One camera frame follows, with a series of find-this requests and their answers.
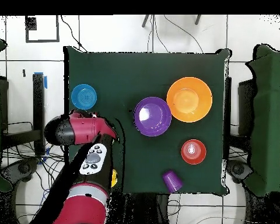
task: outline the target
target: blue bowl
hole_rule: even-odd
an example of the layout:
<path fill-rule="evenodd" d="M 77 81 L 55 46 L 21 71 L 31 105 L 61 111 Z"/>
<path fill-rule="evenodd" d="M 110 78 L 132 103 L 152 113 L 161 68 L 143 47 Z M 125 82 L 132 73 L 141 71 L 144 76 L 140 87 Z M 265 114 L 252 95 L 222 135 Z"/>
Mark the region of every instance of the blue bowl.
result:
<path fill-rule="evenodd" d="M 72 103 L 82 110 L 91 109 L 97 100 L 96 91 L 88 84 L 80 84 L 72 91 Z"/>

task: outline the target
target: purple bowl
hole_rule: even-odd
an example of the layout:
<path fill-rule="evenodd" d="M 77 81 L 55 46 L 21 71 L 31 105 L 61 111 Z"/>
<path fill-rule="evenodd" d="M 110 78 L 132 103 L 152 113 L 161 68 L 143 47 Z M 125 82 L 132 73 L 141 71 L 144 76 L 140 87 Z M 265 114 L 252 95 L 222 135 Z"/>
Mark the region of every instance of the purple bowl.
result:
<path fill-rule="evenodd" d="M 158 97 L 145 98 L 135 108 L 134 123 L 138 131 L 147 137 L 162 135 L 171 123 L 169 106 Z"/>

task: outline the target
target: purple cup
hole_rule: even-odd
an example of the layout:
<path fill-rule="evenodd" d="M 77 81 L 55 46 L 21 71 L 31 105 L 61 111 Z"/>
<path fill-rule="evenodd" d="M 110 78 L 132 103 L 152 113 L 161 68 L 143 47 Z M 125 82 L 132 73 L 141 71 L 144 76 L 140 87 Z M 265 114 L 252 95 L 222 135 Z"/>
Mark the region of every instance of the purple cup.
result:
<path fill-rule="evenodd" d="M 172 170 L 169 170 L 163 174 L 163 180 L 170 193 L 175 193 L 183 186 L 181 180 Z"/>
<path fill-rule="evenodd" d="M 171 111 L 167 103 L 158 97 L 141 100 L 134 111 L 134 124 L 147 137 L 162 135 L 171 123 Z"/>

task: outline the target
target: yellow object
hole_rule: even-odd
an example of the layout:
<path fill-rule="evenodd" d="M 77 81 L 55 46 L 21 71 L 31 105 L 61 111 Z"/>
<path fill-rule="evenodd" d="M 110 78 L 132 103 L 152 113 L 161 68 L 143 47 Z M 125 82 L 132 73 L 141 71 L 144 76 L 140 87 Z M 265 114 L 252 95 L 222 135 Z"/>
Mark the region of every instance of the yellow object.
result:
<path fill-rule="evenodd" d="M 115 169 L 113 169 L 111 187 L 114 187 L 116 183 L 117 183 L 117 172 Z"/>
<path fill-rule="evenodd" d="M 202 80 L 186 77 L 171 85 L 166 100 L 173 117 L 191 123 L 208 114 L 212 106 L 212 92 Z"/>

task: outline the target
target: red cup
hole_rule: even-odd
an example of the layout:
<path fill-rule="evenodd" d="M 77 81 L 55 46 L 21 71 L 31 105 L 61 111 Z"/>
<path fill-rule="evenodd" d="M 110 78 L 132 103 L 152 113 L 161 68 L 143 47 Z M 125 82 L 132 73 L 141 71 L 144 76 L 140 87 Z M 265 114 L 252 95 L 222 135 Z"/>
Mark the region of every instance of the red cup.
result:
<path fill-rule="evenodd" d="M 206 155 L 207 150 L 204 144 L 196 139 L 188 140 L 181 148 L 181 157 L 185 162 L 191 165 L 201 163 Z"/>

